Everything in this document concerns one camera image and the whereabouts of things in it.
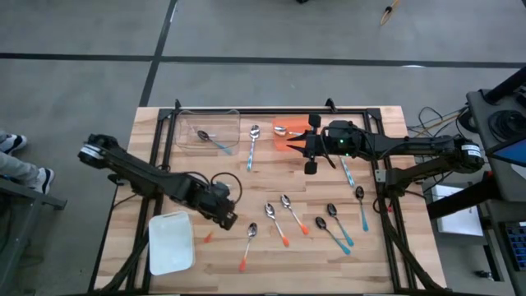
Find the wooden tabletop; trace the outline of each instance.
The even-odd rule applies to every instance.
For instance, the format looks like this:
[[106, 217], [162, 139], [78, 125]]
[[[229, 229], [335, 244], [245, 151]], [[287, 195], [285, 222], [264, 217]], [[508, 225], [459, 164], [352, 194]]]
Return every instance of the wooden tabletop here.
[[[380, 109], [385, 134], [407, 136], [401, 107]], [[158, 108], [139, 108], [136, 113], [128, 152], [144, 161], [150, 158], [158, 111]], [[356, 184], [365, 189], [363, 204], [370, 230], [364, 232], [358, 201], [348, 185], [338, 158], [332, 157], [337, 169], [332, 169], [326, 160], [319, 158], [318, 173], [304, 174], [306, 159], [299, 153], [275, 150], [271, 123], [275, 117], [242, 115], [239, 152], [234, 156], [186, 156], [178, 146], [172, 146], [170, 166], [173, 172], [198, 171], [208, 178], [223, 171], [234, 173], [241, 179], [243, 195], [235, 210], [239, 215], [238, 221], [229, 231], [220, 229], [199, 213], [186, 210], [165, 197], [163, 214], [186, 210], [191, 215], [196, 260], [189, 270], [153, 276], [151, 293], [392, 292], [380, 216], [372, 209], [376, 192], [371, 164], [360, 159], [346, 158]], [[353, 120], [356, 125], [363, 127], [361, 115], [323, 115], [322, 126], [335, 119]], [[249, 131], [253, 124], [261, 127], [261, 136], [256, 143], [252, 172], [248, 173], [246, 167], [251, 144]], [[163, 155], [166, 129], [163, 135], [158, 164]], [[407, 168], [414, 165], [413, 157], [396, 156], [391, 159], [393, 167]], [[421, 190], [416, 185], [409, 189], [416, 192]], [[236, 188], [232, 191], [231, 198], [234, 198], [237, 195]], [[298, 218], [310, 230], [308, 235], [302, 233], [290, 212], [280, 205], [281, 194], [286, 194], [291, 199]], [[121, 187], [115, 202], [130, 195], [129, 187]], [[290, 241], [289, 247], [283, 245], [274, 223], [266, 217], [266, 202], [274, 205], [279, 225]], [[330, 202], [338, 208], [339, 220], [355, 243], [350, 248], [350, 256], [342, 252], [327, 232], [315, 225], [315, 217], [323, 217], [328, 229], [345, 243], [335, 220], [326, 214], [326, 205]], [[424, 200], [406, 195], [400, 199], [400, 203], [411, 252], [432, 279], [445, 286]], [[107, 284], [130, 254], [140, 204], [141, 198], [137, 197], [122, 203], [113, 211], [95, 288]], [[240, 273], [238, 266], [247, 245], [247, 227], [251, 222], [258, 224], [259, 231], [251, 242], [246, 271]], [[210, 231], [213, 231], [212, 240], [204, 243], [204, 238]], [[398, 250], [396, 253], [400, 278], [403, 286], [407, 287], [404, 264]], [[144, 264], [143, 256], [137, 285], [140, 285]]]

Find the gray pants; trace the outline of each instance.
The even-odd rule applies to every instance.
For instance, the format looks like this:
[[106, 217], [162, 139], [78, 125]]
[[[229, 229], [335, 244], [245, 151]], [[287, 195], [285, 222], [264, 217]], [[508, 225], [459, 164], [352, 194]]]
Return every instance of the gray pants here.
[[[6, 138], [7, 134], [0, 130], [0, 143]], [[0, 174], [31, 184], [36, 182], [39, 169], [34, 164], [28, 164], [0, 151]]]

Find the clear plastic bin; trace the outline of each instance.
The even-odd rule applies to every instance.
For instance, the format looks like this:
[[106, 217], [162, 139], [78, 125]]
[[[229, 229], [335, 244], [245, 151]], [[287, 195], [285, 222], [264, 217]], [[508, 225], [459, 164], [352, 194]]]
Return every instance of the clear plastic bin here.
[[190, 156], [236, 155], [240, 120], [237, 110], [224, 113], [183, 110], [175, 122], [175, 144]]

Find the orange-handled spoon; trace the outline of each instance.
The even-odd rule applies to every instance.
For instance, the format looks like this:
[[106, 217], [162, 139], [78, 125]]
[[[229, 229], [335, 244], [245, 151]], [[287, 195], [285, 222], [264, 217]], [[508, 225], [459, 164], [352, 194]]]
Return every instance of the orange-handled spoon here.
[[290, 212], [293, 213], [294, 219], [296, 219], [296, 222], [298, 222], [299, 227], [302, 228], [303, 234], [309, 234], [309, 229], [305, 225], [303, 225], [303, 223], [298, 219], [296, 213], [294, 213], [293, 211], [293, 208], [290, 206], [290, 199], [284, 194], [281, 195], [281, 204], [285, 209], [289, 209]]
[[247, 249], [245, 250], [245, 256], [243, 256], [243, 260], [241, 260], [241, 264], [239, 264], [239, 271], [241, 272], [245, 271], [245, 268], [247, 267], [248, 247], [250, 246], [250, 241], [257, 234], [257, 224], [256, 223], [252, 222], [250, 226], [248, 226], [247, 234], [248, 234]]
[[278, 225], [278, 221], [276, 221], [274, 207], [270, 203], [265, 204], [265, 212], [266, 215], [274, 221], [274, 224], [276, 224], [276, 228], [279, 231], [279, 235], [281, 235], [281, 239], [283, 239], [283, 245], [285, 245], [285, 247], [288, 247], [288, 238], [286, 238], [283, 234], [283, 231], [281, 231], [281, 228]]

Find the black floor stripe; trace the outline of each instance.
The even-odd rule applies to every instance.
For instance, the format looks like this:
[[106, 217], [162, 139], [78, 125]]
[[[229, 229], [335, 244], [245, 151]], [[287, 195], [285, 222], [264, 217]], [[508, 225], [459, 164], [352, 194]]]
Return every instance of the black floor stripe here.
[[0, 59], [29, 59], [52, 61], [109, 61], [109, 62], [149, 62], [151, 55], [120, 54], [55, 54], [55, 53], [0, 53]]
[[450, 67], [450, 68], [504, 68], [526, 66], [526, 62], [450, 62], [411, 60], [365, 60], [341, 58], [240, 58], [240, 57], [194, 57], [163, 56], [161, 62], [187, 62], [208, 64], [274, 64], [274, 65], [323, 65], [323, 66], [369, 66], [369, 67]]
[[139, 101], [139, 107], [148, 106], [150, 101], [151, 90], [154, 87], [155, 77], [157, 76], [157, 70], [159, 69], [159, 61], [163, 54], [164, 45], [168, 38], [168, 32], [170, 31], [170, 25], [172, 24], [172, 16], [175, 13], [175, 4], [178, 0], [171, 0], [164, 17], [163, 29], [159, 35], [159, 41], [157, 41], [157, 47], [155, 48], [154, 61], [150, 65], [148, 76], [146, 77], [145, 87], [142, 89], [141, 100]]

